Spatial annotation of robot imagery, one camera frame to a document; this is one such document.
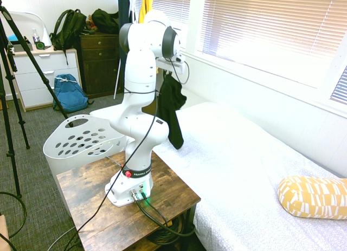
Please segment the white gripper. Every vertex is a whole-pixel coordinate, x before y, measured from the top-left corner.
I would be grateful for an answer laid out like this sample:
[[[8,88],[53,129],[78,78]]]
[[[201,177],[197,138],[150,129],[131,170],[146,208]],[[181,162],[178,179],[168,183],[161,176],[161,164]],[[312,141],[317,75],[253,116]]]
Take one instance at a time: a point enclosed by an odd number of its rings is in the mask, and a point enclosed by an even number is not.
[[[184,58],[181,57],[172,57],[172,58],[156,58],[156,66],[163,69],[163,79],[166,78],[166,70],[169,71],[169,74],[172,76],[172,72],[177,74],[184,74],[186,64]]]

